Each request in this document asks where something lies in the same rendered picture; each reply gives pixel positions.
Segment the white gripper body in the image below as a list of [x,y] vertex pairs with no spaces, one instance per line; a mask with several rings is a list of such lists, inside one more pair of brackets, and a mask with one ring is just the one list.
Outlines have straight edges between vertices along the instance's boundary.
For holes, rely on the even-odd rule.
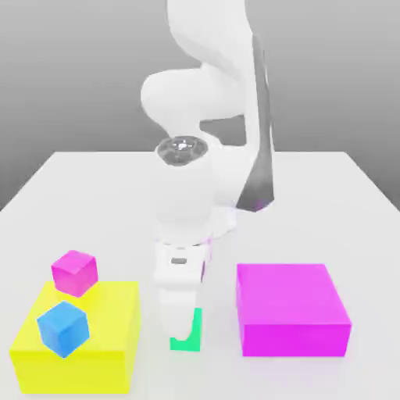
[[161,321],[164,325],[191,325],[199,284],[160,284],[158,291]]

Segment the small green cube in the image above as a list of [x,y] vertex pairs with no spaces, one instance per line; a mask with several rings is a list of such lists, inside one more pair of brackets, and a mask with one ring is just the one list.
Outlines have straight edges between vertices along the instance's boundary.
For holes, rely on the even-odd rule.
[[191,333],[185,340],[170,338],[170,350],[181,352],[199,352],[202,343],[202,308],[196,308],[191,325]]

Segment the small pink cube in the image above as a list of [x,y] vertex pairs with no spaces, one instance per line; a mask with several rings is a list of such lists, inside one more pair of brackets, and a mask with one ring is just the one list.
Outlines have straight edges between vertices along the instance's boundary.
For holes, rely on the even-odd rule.
[[98,282],[96,258],[83,252],[70,250],[52,266],[55,288],[73,297],[82,297]]

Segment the small blue cube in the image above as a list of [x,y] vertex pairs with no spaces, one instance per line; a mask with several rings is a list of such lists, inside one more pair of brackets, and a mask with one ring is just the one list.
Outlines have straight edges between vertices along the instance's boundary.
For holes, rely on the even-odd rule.
[[66,301],[37,318],[42,343],[65,359],[90,337],[86,312]]

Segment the large yellow box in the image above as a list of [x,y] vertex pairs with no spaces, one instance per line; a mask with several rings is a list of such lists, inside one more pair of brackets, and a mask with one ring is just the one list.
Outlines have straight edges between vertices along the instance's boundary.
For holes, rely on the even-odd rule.
[[[65,359],[46,347],[37,318],[66,301],[87,314],[90,337]],[[138,348],[138,283],[101,281],[75,298],[45,283],[9,350],[24,394],[126,394]]]

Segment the large magenta box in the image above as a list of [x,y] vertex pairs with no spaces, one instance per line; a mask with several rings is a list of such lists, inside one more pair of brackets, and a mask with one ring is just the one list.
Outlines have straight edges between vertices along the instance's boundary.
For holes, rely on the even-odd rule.
[[352,330],[323,264],[239,263],[236,306],[247,357],[342,357]]

